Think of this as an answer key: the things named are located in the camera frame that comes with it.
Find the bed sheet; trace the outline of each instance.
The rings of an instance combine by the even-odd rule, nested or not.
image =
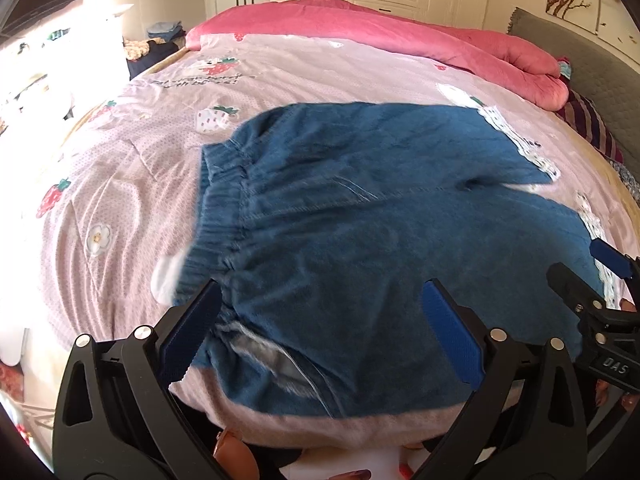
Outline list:
[[[555,115],[471,73],[349,40],[211,35],[199,52],[133,80],[65,145],[31,196],[42,301],[69,347],[89,332],[122,338],[171,304],[193,237],[200,148],[258,113],[299,102],[399,102],[478,108],[552,177],[526,190],[580,213],[592,236],[640,254],[637,207],[600,155]],[[609,306],[625,293],[602,275]],[[223,427],[268,446],[376,447],[442,434],[460,410],[348,420],[266,416],[226,400],[215,374],[172,386]]]

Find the pink bed sheet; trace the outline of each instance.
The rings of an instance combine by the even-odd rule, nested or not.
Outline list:
[[[443,27],[385,16],[344,0],[291,0],[232,7],[191,29],[187,47],[205,34],[293,34],[340,38],[375,48],[429,57],[468,70],[549,111],[568,99],[557,61],[521,38],[490,30]]]

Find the metal bolt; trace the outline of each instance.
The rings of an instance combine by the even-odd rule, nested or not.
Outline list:
[[[76,346],[82,348],[83,346],[87,346],[91,342],[91,337],[87,334],[82,334],[78,336],[76,339]]]
[[[494,328],[491,330],[491,339],[494,341],[506,341],[507,333],[501,328]]]
[[[551,339],[551,346],[556,350],[562,350],[564,349],[564,342],[562,342],[562,339],[555,337]]]
[[[146,339],[151,335],[151,327],[147,325],[139,326],[133,335],[136,339]]]

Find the stack of folded clothes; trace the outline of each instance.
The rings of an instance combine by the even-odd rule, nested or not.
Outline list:
[[[166,43],[186,35],[182,22],[157,22],[146,30],[149,38],[161,38]]]

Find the gray headboard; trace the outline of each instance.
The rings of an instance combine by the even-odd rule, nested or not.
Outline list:
[[[571,61],[572,88],[595,104],[640,180],[640,74],[612,53],[557,23],[516,9],[509,34]]]

